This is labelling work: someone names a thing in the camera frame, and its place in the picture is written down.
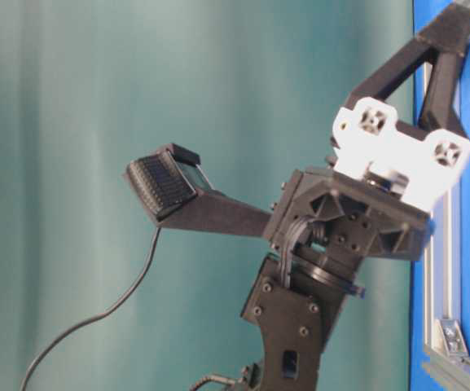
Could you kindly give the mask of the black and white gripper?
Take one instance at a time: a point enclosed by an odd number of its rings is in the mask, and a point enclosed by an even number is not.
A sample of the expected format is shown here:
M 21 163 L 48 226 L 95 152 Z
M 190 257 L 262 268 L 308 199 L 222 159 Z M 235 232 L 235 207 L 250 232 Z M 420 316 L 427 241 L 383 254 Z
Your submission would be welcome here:
M 397 110 L 364 97 L 333 124 L 336 163 L 295 171 L 263 236 L 283 255 L 318 241 L 328 257 L 415 261 L 431 235 L 434 205 L 459 180 L 470 140 L 439 127 L 417 139 Z

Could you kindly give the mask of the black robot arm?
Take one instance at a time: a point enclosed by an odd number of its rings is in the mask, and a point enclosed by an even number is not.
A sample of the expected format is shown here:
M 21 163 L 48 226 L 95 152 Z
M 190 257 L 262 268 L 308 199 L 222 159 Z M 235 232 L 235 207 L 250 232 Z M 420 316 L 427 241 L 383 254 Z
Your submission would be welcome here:
M 349 94 L 332 126 L 335 159 L 292 173 L 242 311 L 264 356 L 227 389 L 315 389 L 345 299 L 364 293 L 362 261 L 419 258 L 433 207 L 470 157 L 454 110 L 469 35 L 470 5 L 452 2 Z

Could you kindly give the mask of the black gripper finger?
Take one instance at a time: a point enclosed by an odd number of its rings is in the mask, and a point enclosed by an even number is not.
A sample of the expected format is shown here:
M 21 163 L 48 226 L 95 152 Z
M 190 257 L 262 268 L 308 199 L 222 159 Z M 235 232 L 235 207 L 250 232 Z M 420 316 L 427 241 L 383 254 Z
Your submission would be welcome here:
M 466 137 L 453 109 L 457 81 L 468 53 L 470 8 L 455 2 L 421 29 L 404 47 L 352 90 L 347 108 L 363 97 L 386 100 L 417 68 L 430 63 L 432 73 L 416 125 L 399 120 L 397 130 L 422 141 L 444 129 Z

